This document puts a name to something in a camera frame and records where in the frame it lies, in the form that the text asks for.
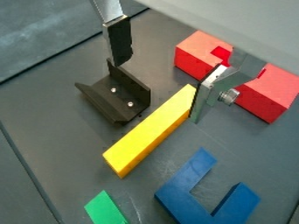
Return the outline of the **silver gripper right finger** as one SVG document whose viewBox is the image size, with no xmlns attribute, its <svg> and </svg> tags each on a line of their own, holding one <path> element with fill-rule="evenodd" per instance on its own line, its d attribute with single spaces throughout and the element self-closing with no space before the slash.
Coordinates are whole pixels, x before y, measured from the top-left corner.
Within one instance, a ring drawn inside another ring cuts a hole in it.
<svg viewBox="0 0 299 224">
<path fill-rule="evenodd" d="M 201 121 L 206 105 L 214 106 L 217 101 L 234 103 L 239 97 L 235 87 L 253 81 L 267 64 L 249 53 L 233 53 L 229 63 L 229 67 L 217 65 L 198 84 L 190 112 L 194 123 Z"/>
</svg>

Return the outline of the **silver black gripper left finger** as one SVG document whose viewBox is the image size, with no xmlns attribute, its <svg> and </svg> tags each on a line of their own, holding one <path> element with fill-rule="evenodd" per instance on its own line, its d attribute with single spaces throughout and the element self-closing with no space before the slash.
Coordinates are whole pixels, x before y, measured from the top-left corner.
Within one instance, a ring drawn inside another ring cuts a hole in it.
<svg viewBox="0 0 299 224">
<path fill-rule="evenodd" d="M 130 17 L 123 12 L 119 0 L 90 0 L 90 2 L 103 20 L 111 60 L 114 66 L 119 67 L 134 54 Z"/>
</svg>

